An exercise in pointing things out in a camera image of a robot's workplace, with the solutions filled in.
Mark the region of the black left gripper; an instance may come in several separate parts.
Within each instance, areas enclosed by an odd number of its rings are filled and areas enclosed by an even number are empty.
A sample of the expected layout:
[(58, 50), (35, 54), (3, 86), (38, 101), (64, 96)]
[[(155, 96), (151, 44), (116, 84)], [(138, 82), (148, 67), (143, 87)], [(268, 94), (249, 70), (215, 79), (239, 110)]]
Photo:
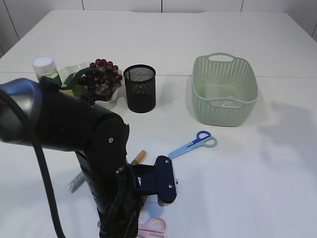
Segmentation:
[(103, 174), (94, 171), (98, 213), (101, 222), (101, 238), (135, 238), (138, 234), (140, 211), (146, 196), (140, 191), (141, 183), (147, 171), (120, 171)]

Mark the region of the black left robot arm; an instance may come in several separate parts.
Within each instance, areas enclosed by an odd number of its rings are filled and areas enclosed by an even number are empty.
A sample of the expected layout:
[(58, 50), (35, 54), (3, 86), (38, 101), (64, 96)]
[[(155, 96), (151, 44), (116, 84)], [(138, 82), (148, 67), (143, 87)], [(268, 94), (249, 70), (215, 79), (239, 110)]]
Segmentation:
[(31, 146), (40, 167), (53, 226), (62, 231), (44, 149), (72, 151), (96, 203), (102, 238), (134, 238), (144, 197), (126, 159), (129, 126), (102, 106), (65, 94), (53, 80), (18, 78), (0, 86), (0, 139)]

